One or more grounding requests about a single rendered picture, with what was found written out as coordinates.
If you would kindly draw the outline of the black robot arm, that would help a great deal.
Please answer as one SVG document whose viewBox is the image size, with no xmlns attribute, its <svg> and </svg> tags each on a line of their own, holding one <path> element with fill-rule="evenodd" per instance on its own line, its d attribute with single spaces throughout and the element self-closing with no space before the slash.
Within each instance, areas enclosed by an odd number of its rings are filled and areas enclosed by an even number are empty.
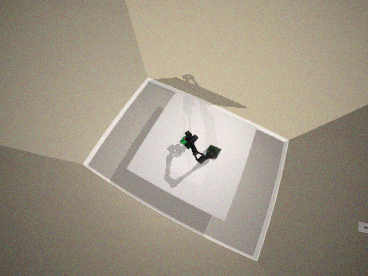
<svg viewBox="0 0 368 276">
<path fill-rule="evenodd" d="M 200 153 L 197 151 L 196 146 L 194 144 L 194 142 L 196 142 L 197 140 L 195 139 L 194 136 L 192 136 L 192 134 L 189 132 L 189 130 L 187 132 L 185 132 L 185 141 L 187 141 L 187 143 L 190 145 L 191 150 L 193 152 L 193 155 L 195 156 L 195 159 L 198 163 L 202 164 L 204 161 L 206 161 L 207 159 L 213 159 L 214 157 L 216 157 L 218 154 L 216 153 L 216 150 L 211 149 L 211 151 L 207 154 L 204 155 L 203 153 Z M 197 154 L 202 155 L 199 159 L 197 159 Z"/>
</svg>

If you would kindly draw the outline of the green circuit board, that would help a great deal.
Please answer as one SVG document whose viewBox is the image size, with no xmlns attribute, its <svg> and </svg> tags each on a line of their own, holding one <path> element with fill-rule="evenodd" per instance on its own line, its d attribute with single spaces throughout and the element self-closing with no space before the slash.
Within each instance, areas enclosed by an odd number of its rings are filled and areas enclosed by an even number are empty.
<svg viewBox="0 0 368 276">
<path fill-rule="evenodd" d="M 184 139 L 185 139 L 185 136 L 181 139 L 180 142 L 185 145 L 187 143 L 187 141 L 185 141 Z"/>
</svg>

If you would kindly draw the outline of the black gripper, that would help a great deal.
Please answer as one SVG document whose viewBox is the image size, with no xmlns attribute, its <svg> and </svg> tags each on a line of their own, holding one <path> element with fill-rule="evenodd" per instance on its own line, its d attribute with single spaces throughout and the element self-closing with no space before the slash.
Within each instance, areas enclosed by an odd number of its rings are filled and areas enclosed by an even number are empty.
<svg viewBox="0 0 368 276">
<path fill-rule="evenodd" d="M 194 135 L 194 137 L 195 137 L 196 140 L 199 138 L 197 135 Z M 186 143 L 185 144 L 185 147 L 189 149 L 190 148 L 190 145 L 188 143 Z"/>
</svg>

